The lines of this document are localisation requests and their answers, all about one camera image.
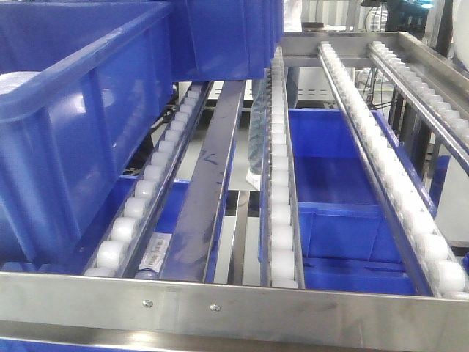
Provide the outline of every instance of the blue plastic bin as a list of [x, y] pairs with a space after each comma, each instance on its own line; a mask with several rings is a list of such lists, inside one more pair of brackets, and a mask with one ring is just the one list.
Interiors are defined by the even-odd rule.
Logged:
[[416, 294], [338, 110], [290, 110], [306, 287]]
[[57, 345], [43, 342], [0, 340], [0, 352], [131, 352], [115, 348]]
[[[134, 176], [121, 176], [118, 179], [82, 239], [77, 242], [75, 250], [67, 258], [66, 263], [35, 265], [25, 262], [7, 262], [3, 264], [1, 269], [3, 271], [33, 273], [81, 274], [135, 180]], [[156, 224], [156, 232], [173, 233], [188, 186], [188, 181], [174, 181], [160, 219]]]
[[262, 78], [281, 39], [279, 0], [167, 0], [175, 81]]
[[60, 262], [169, 99], [170, 4], [0, 3], [0, 259]]

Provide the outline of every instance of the metal rail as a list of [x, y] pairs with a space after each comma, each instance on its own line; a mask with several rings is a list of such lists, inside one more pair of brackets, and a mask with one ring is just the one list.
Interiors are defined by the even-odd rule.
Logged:
[[206, 280], [210, 250], [224, 214], [244, 90], [245, 81], [224, 83], [177, 219], [161, 279]]
[[[116, 270], [115, 277], [134, 277], [136, 269], [139, 266], [141, 256], [143, 255], [144, 250], [145, 250], [145, 246], [143, 246], [143, 244], [145, 244], [149, 240], [149, 237], [153, 233], [155, 225], [158, 222], [158, 219], [160, 218], [160, 214], [161, 214], [161, 211], [163, 210], [163, 205], [166, 200], [166, 196], [168, 194], [169, 189], [171, 188], [170, 186], [173, 183], [174, 178], [176, 177], [177, 169], [179, 168], [179, 165], [182, 161], [182, 157], [184, 156], [184, 153], [187, 150], [189, 141], [191, 140], [191, 137], [194, 131], [196, 130], [197, 123], [200, 119], [200, 116], [202, 115], [203, 108], [208, 99], [208, 95], [210, 93], [211, 87], [212, 87], [211, 83], [208, 83], [208, 82], [203, 83], [199, 100], [197, 104], [194, 106], [193, 112], [188, 122], [188, 127], [186, 128], [184, 134], [181, 135], [180, 137], [180, 142], [178, 143], [177, 149], [174, 152], [174, 158], [170, 162], [167, 168], [167, 171], [164, 175], [164, 179], [160, 183], [158, 190], [155, 192], [154, 197], [150, 200], [148, 211], [146, 212], [145, 217], [140, 221], [135, 237], [130, 242], [128, 250], [127, 250], [127, 254], [125, 255], [124, 260], [119, 265], [119, 268]], [[160, 141], [158, 141], [158, 143], [155, 145], [154, 151], [158, 150], [159, 144], [160, 144]], [[144, 170], [144, 168], [149, 164], [150, 164], [150, 160], [148, 160], [145, 163], [144, 167], [142, 167], [142, 170]], [[134, 183], [134, 186], [129, 190], [128, 195], [126, 196], [125, 199], [133, 196], [134, 191], [135, 191], [135, 184], [136, 182]], [[114, 219], [118, 216], [121, 216], [124, 210], [124, 205], [125, 205], [125, 200], [122, 202], [122, 205], [120, 206], [119, 210], [116, 212]], [[109, 228], [104, 233], [101, 239], [101, 242], [111, 237], [111, 228], [112, 228], [112, 224], [114, 223], [114, 219], [113, 221], [111, 221]], [[92, 268], [93, 266], [95, 266], [98, 249], [99, 249], [99, 245], [97, 246], [95, 252], [91, 256], [89, 262], [85, 266], [84, 271], [87, 268]]]
[[419, 112], [419, 116], [425, 119], [432, 131], [441, 137], [449, 152], [458, 160], [466, 173], [469, 174], [469, 147], [450, 128], [443, 124], [441, 116], [436, 109], [423, 100], [421, 95], [412, 87], [405, 84], [399, 72], [391, 67], [373, 48], [371, 49], [370, 57], [373, 63], [393, 82], [406, 101]]
[[352, 124], [350, 118], [352, 112], [349, 111], [349, 109], [346, 107], [346, 104], [344, 104], [344, 101], [342, 100], [342, 97], [339, 94], [339, 90], [337, 89], [336, 81], [333, 79], [332, 72], [330, 71], [328, 65], [325, 63], [322, 54], [320, 54], [320, 60], [326, 78], [329, 81], [330, 88], [332, 89], [332, 93], [336, 99], [337, 104], [339, 105], [342, 115], [344, 115], [345, 117], [344, 120], [350, 130], [350, 133], [352, 134], [352, 138], [354, 139], [355, 145], [357, 146], [358, 154], [360, 155], [363, 168], [365, 169], [368, 175], [370, 183], [374, 186], [373, 188], [375, 194], [377, 195], [377, 198], [379, 199], [380, 204], [383, 207], [389, 226], [393, 233], [394, 240], [396, 241], [397, 248], [402, 256], [406, 273], [409, 275], [410, 279], [412, 280], [412, 283], [416, 288], [416, 291], [420, 295], [432, 295], [432, 293], [436, 293], [437, 290], [434, 287], [430, 288], [429, 283], [425, 279], [423, 279], [423, 277], [425, 277], [425, 274], [421, 270], [416, 255], [415, 253], [413, 253], [413, 250], [406, 239], [404, 230], [402, 229], [399, 220], [396, 216], [396, 213], [394, 212], [391, 206], [391, 202], [389, 201], [388, 195], [386, 194], [385, 189], [381, 184], [382, 181], [380, 180], [376, 170], [372, 166], [370, 155], [368, 155], [368, 153], [363, 148], [363, 141], [361, 141], [360, 136], [355, 130], [355, 126]]

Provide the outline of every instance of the label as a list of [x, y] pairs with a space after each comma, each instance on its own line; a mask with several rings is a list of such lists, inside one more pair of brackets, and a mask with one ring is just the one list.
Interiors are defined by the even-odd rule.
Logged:
[[153, 270], [159, 274], [166, 251], [171, 240], [171, 233], [155, 232], [149, 240], [147, 250], [141, 259], [139, 270]]

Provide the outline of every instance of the person's leg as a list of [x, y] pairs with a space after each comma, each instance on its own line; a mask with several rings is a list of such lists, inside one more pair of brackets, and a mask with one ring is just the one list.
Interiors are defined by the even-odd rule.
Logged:
[[285, 71], [288, 109], [294, 109], [296, 108], [296, 103], [298, 102], [298, 81], [300, 79], [300, 68], [288, 67], [288, 69]]
[[249, 171], [260, 175], [262, 172], [262, 146], [265, 132], [265, 112], [267, 109], [266, 95], [267, 80], [252, 81], [253, 102], [251, 107], [251, 121], [249, 122]]

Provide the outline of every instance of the cable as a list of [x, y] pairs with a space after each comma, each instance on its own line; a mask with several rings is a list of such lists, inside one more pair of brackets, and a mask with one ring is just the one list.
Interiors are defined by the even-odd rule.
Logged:
[[365, 19], [363, 20], [363, 27], [365, 27], [365, 32], [368, 31], [368, 29], [366, 29], [366, 19], [368, 18], [369, 14], [372, 12], [372, 10], [373, 10], [373, 7], [371, 9], [369, 9], [368, 13], [365, 16]]
[[[380, 92], [380, 95], [381, 95], [380, 102], [381, 103], [383, 103], [383, 82], [384, 82], [384, 74], [381, 73], [381, 92]], [[384, 114], [384, 108], [382, 106], [381, 106], [381, 111]]]
[[372, 75], [372, 69], [370, 68], [369, 72], [368, 72], [368, 77], [366, 78], [366, 82], [365, 82], [365, 87], [363, 88], [363, 91], [361, 93], [361, 97], [364, 99], [365, 98], [365, 91], [366, 91], [366, 88], [368, 87], [368, 82], [369, 82], [369, 79]]
[[317, 9], [320, 7], [320, 0], [316, 0], [316, 8], [314, 9], [314, 22], [317, 22]]

